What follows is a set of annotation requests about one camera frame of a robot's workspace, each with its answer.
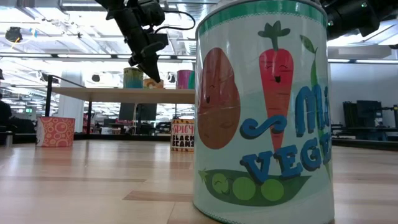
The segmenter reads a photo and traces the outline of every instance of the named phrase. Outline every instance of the black cable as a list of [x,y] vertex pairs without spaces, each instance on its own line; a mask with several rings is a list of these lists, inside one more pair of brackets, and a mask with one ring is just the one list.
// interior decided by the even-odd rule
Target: black cable
[[182,11],[168,11],[168,10],[164,10],[164,12],[168,12],[168,13],[182,13],[182,14],[185,14],[185,15],[189,16],[189,17],[192,19],[192,21],[193,21],[193,26],[192,26],[192,27],[189,27],[189,28],[163,26],[163,27],[158,28],[158,29],[155,31],[155,34],[158,33],[158,31],[160,31],[160,30],[162,30],[162,29],[190,30],[190,29],[193,29],[193,28],[195,27],[195,25],[196,25],[195,18],[193,18],[193,16],[191,16],[191,14],[189,14],[189,13],[187,13],[187,12],[182,12]]

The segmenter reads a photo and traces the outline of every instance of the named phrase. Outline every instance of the blue lettering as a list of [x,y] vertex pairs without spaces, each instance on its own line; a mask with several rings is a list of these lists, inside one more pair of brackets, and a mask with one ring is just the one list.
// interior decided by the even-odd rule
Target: blue lettering
[[243,121],[239,132],[245,139],[256,139],[267,131],[271,126],[273,133],[281,133],[286,128],[286,118],[283,115],[274,115],[263,122],[258,128],[259,123],[255,119],[246,119]]
[[301,150],[301,162],[308,171],[314,171],[321,166],[322,158],[319,148],[317,148],[318,140],[316,138],[308,140]]
[[315,97],[309,87],[301,88],[295,104],[296,135],[302,137],[305,132],[304,101],[307,106],[308,133],[313,133],[315,128]]
[[323,109],[322,109],[322,90],[320,85],[315,85],[312,88],[313,94],[315,95],[315,100],[317,101],[317,122],[318,130],[323,130],[325,128],[325,122],[323,121]]
[[320,144],[323,150],[323,164],[327,164],[331,159],[331,148],[330,148],[330,134],[324,134],[320,139]]
[[[241,165],[244,166],[250,176],[259,184],[264,183],[268,179],[269,163],[272,157],[272,152],[261,152],[259,157],[255,154],[242,157]],[[261,163],[261,168],[257,167],[256,161]]]
[[295,145],[286,146],[278,149],[274,158],[279,161],[280,169],[282,171],[281,179],[290,179],[298,177],[303,171],[301,163],[297,163],[296,167],[293,167],[295,162],[295,155],[297,154],[297,147]]
[[325,87],[325,125],[329,127],[329,97],[328,97],[328,87]]

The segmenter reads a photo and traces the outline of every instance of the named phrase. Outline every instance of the tin can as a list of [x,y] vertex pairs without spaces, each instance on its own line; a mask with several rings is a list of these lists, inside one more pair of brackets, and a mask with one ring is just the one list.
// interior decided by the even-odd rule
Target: tin can
[[144,88],[146,89],[164,88],[164,81],[160,80],[159,83],[156,83],[155,80],[151,78],[146,78],[144,79]]
[[173,119],[170,148],[172,151],[193,152],[195,120]]
[[6,131],[6,147],[11,147],[12,146],[12,137],[13,133],[12,131]]
[[195,82],[192,82],[195,72],[191,70],[179,70],[177,72],[177,89],[194,89]]
[[223,223],[334,219],[326,13],[235,1],[197,29],[194,204]]
[[123,88],[143,88],[144,72],[138,68],[125,68],[123,73]]

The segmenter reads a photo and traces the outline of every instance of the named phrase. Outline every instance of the cartoon pea pod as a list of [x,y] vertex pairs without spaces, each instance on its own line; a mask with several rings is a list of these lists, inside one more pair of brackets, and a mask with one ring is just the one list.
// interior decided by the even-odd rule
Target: cartoon pea pod
[[199,175],[212,196],[223,202],[245,206],[274,206],[297,195],[309,176],[281,180],[269,175],[263,184],[257,184],[249,173],[236,170],[202,170]]

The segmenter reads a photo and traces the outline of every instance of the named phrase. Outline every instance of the red patterned box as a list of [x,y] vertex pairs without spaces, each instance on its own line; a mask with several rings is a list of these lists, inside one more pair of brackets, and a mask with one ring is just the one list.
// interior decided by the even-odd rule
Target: red patterned box
[[40,117],[37,120],[36,146],[71,146],[74,132],[74,118]]

